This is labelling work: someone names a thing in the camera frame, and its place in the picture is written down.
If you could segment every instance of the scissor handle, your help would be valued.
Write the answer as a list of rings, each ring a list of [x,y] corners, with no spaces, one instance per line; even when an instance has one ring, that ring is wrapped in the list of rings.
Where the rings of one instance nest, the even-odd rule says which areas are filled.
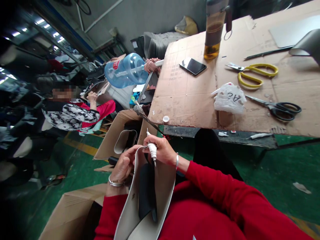
[[[282,120],[282,121],[292,121],[294,119],[293,113],[289,111],[282,110],[280,108],[277,108],[275,106],[269,106],[270,113],[275,116],[276,118]]]
[[[244,82],[244,81],[242,80],[242,77],[247,78],[247,79],[250,79],[250,80],[252,80],[252,81],[254,81],[254,82],[257,82],[258,84],[257,84],[257,85],[252,85],[252,84],[246,83],[246,82]],[[239,72],[239,73],[238,73],[238,80],[239,80],[239,83],[240,83],[241,85],[246,86],[246,87],[248,87],[248,88],[259,88],[259,87],[261,87],[262,84],[263,84],[263,81],[262,81],[261,79],[252,77],[252,76],[247,75],[247,74],[245,74],[245,73],[243,73],[243,72]]]
[[[284,111],[288,111],[292,114],[297,114],[302,111],[301,107],[299,107],[297,104],[289,103],[289,102],[279,102],[276,103],[277,108],[280,108]]]
[[[261,70],[260,68],[257,68],[257,67],[271,68],[274,71],[274,73],[269,73],[269,72],[263,71],[263,70]],[[257,72],[257,73],[259,73],[261,75],[268,76],[268,77],[276,76],[278,74],[278,71],[279,71],[279,69],[276,66],[271,65],[271,64],[267,64],[267,63],[252,64],[249,67],[245,67],[245,69]]]

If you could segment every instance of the yellow scissors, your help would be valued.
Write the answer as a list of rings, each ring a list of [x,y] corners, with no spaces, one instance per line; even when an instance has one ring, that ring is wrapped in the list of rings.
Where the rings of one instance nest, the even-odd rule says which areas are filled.
[[[231,67],[235,70],[237,70],[239,73],[238,73],[238,80],[239,80],[239,83],[245,87],[248,87],[248,88],[259,88],[262,86],[263,84],[263,81],[259,78],[255,78],[255,77],[252,77],[250,75],[247,75],[245,73],[243,73],[244,70],[248,70],[248,71],[252,71],[252,72],[256,72],[260,75],[263,75],[263,76],[268,76],[268,77],[274,77],[278,74],[278,68],[274,65],[271,65],[271,64],[267,64],[267,63],[259,63],[259,64],[252,64],[248,67],[241,67],[241,66],[238,66],[236,64],[233,64],[233,63],[229,63],[229,65],[226,65],[228,67]],[[273,73],[269,73],[269,72],[266,72],[266,71],[263,71],[257,67],[266,67],[266,68],[271,68],[274,72]],[[258,85],[252,85],[252,84],[248,84],[246,82],[244,82],[242,80],[242,77],[244,78],[247,78],[247,79],[250,79],[256,83],[258,83]]]

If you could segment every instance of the woman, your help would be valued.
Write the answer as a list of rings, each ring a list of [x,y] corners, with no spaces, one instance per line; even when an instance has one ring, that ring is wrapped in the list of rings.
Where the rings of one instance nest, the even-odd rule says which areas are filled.
[[[157,145],[159,161],[176,167],[177,154],[165,138],[150,135],[144,145],[148,142]],[[178,156],[178,171],[187,180],[174,188],[159,239],[312,239],[242,181],[212,130],[200,129],[195,143],[193,161]],[[120,156],[111,181],[127,178],[139,147]],[[107,185],[96,240],[113,239],[126,199],[125,187]]]
[[[46,98],[43,101],[42,112],[46,120],[54,127],[66,131],[87,132],[100,120],[104,119],[116,108],[122,106],[110,100],[97,106],[97,94],[90,92],[87,101],[75,98],[75,88],[69,82],[57,82],[51,78],[39,77],[37,89]]]

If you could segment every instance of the yellow floor line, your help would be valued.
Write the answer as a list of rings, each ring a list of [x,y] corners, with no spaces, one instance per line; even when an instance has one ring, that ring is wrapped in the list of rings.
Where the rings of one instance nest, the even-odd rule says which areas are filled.
[[[82,152],[85,152],[85,153],[91,155],[91,156],[96,155],[96,153],[98,151],[98,149],[95,147],[91,147],[87,144],[80,143],[80,142],[77,142],[75,140],[68,138],[68,135],[65,136],[65,138],[63,139],[62,142],[69,145],[70,147],[74,147]]]
[[[74,147],[76,149],[79,149],[80,151],[82,152],[85,152],[87,154],[90,154],[91,156],[94,156],[96,155],[98,149],[97,148],[94,148],[94,147],[91,147],[89,145],[86,145],[84,143],[79,143],[77,141],[74,141],[74,140],[71,140],[68,138],[68,135],[63,139],[63,143],[71,146],[71,147]],[[296,225],[302,230],[304,231],[306,234],[308,234],[310,237],[312,237],[313,239],[315,240],[320,240],[320,235],[319,235],[319,232],[315,232],[313,229],[317,229],[320,231],[320,226],[317,225],[317,224],[314,224],[314,223],[310,223],[310,222],[307,222],[307,221],[304,221],[304,220],[301,220],[299,218],[296,218],[296,217],[292,217],[290,215],[287,215],[289,218],[291,218],[295,223]]]

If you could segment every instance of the red shirt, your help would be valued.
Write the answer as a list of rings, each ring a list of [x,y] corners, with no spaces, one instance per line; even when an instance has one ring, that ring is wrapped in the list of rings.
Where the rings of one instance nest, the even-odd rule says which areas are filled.
[[[312,239],[257,189],[190,162],[175,186],[159,239]],[[105,197],[95,240],[113,239],[127,195]]]

